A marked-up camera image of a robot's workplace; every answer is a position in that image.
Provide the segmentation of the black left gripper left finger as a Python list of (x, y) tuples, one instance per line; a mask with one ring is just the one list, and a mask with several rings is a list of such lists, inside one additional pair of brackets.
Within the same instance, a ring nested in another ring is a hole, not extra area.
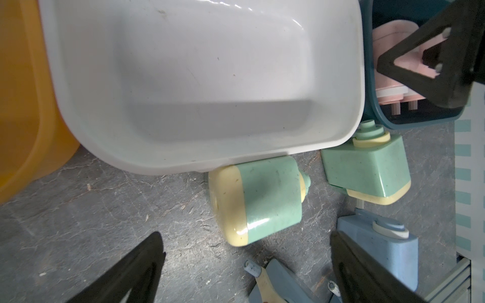
[(154, 302), (165, 257), (162, 236), (153, 232), (69, 302)]

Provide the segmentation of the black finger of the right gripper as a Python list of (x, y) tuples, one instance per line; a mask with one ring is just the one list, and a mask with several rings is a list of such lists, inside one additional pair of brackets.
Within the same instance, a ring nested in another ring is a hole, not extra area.
[[(434, 78), (395, 64), (397, 58), (439, 35), (444, 40), (425, 49), (421, 57), (425, 66), (436, 71)], [(376, 70), (438, 107), (464, 107), (473, 83), (484, 83), (484, 1), (454, 1), (383, 53)]]

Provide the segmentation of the dark teal storage tub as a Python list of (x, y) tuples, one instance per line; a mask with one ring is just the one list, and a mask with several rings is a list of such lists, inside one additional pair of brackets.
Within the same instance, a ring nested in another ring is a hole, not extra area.
[(391, 130), (406, 130), (458, 119), (463, 108), (444, 109), (424, 99), (410, 110), (407, 102), (400, 105), (400, 114), (392, 114), (392, 106), (381, 106), (375, 92), (375, 67), (372, 31), (394, 20), (409, 20), (422, 26), (438, 15), (450, 1), (360, 1), (365, 59), (365, 107), (362, 118), (374, 120)]

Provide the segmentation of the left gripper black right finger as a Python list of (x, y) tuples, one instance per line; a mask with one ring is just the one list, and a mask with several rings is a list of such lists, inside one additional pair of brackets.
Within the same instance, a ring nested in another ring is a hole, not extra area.
[(347, 234), (333, 231), (330, 245), (343, 302), (424, 302)]

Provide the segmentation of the white plastic storage tub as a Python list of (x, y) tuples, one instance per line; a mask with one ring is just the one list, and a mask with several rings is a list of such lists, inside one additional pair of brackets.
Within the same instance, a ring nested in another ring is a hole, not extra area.
[(342, 145), (365, 104), (358, 1), (40, 1), (61, 115), (141, 175)]

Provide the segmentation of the green sharpener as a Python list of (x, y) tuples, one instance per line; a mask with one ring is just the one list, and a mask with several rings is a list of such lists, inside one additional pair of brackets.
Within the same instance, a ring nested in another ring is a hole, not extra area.
[(311, 180), (291, 156), (212, 170), (210, 202), (225, 240), (242, 247), (299, 223)]
[(321, 155), (328, 183), (350, 197), (391, 205), (410, 189), (402, 137), (374, 120), (361, 122), (350, 140)]

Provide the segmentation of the yellow plastic storage tub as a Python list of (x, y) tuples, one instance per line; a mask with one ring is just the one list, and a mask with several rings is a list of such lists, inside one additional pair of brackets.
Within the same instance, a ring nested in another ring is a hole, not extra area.
[(1, 203), (80, 146), (59, 112), (37, 1), (1, 1)]

